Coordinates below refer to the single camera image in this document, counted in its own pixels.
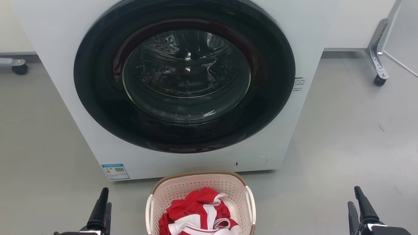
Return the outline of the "round white filter cover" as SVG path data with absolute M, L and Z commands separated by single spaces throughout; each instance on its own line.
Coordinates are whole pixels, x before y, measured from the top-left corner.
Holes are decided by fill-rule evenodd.
M 249 156 L 236 159 L 234 167 L 238 172 L 265 170 L 268 160 L 264 156 Z

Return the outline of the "grey metal support leg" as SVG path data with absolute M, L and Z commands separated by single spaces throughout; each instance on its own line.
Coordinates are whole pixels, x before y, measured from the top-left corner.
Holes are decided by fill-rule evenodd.
M 388 27 L 389 21 L 388 19 L 382 19 L 369 43 L 369 46 L 365 50 L 367 58 L 369 58 L 371 64 L 374 66 L 377 75 L 379 74 L 380 77 L 383 79 L 389 78 L 388 73 L 386 72 L 381 60 L 379 59 L 379 55 L 382 55 L 380 45 L 383 43 L 383 36 L 385 34 L 385 30 Z

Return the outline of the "white front-load washing machine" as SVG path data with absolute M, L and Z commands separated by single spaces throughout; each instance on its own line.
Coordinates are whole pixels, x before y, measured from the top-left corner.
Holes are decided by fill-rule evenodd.
M 195 171 L 238 172 L 236 159 L 249 156 L 264 156 L 265 170 L 278 169 L 341 0 L 249 0 L 276 21 L 294 53 L 295 77 L 306 82 L 301 91 L 291 91 L 282 111 L 262 130 L 234 145 L 203 153 L 166 153 L 136 146 L 100 126 L 80 101 L 74 84 L 80 43 L 94 22 L 120 1 L 12 0 L 27 37 L 98 163 L 123 164 L 130 180 Z

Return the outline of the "blue energy label sticker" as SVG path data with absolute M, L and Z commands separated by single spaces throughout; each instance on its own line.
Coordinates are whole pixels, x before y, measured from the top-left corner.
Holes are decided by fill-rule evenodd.
M 102 164 L 101 167 L 110 181 L 130 180 L 123 164 Z

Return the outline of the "white partition board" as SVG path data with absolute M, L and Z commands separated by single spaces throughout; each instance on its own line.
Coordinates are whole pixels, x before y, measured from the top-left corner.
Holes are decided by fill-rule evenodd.
M 402 0 L 383 61 L 392 77 L 402 71 L 418 79 L 418 0 Z

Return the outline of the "black round washing machine door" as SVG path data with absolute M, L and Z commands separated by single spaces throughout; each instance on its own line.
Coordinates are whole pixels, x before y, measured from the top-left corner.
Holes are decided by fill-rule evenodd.
M 295 73 L 288 39 L 249 0 L 122 0 L 74 60 L 92 118 L 166 153 L 214 151 L 259 132 L 284 108 Z

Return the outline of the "beige plastic laundry basket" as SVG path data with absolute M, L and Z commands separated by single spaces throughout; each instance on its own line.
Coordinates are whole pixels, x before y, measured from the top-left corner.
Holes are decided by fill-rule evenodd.
M 243 235 L 255 235 L 255 199 L 246 181 L 228 171 L 192 172 L 165 177 L 157 182 L 147 199 L 145 224 L 148 235 L 159 235 L 158 220 L 175 199 L 185 199 L 194 190 L 211 188 L 228 197 L 225 204 Z

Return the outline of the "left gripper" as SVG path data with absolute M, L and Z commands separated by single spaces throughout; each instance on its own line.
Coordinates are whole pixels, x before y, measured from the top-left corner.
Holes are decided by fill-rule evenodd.
M 112 204 L 108 202 L 108 194 L 109 189 L 103 188 L 87 222 L 87 229 L 104 229 L 103 231 L 86 230 L 63 233 L 55 231 L 53 235 L 110 235 Z

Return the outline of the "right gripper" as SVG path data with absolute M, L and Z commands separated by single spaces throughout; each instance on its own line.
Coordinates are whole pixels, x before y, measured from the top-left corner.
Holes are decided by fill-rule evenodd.
M 361 187 L 355 186 L 354 193 L 359 204 L 360 218 L 354 203 L 349 201 L 347 206 L 350 235 L 412 235 L 404 228 L 379 224 L 380 219 Z

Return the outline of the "red and white garment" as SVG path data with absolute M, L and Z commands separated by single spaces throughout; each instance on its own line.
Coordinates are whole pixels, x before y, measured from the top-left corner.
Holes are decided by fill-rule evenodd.
M 159 235 L 243 235 L 224 202 L 228 196 L 204 187 L 173 200 L 159 220 Z

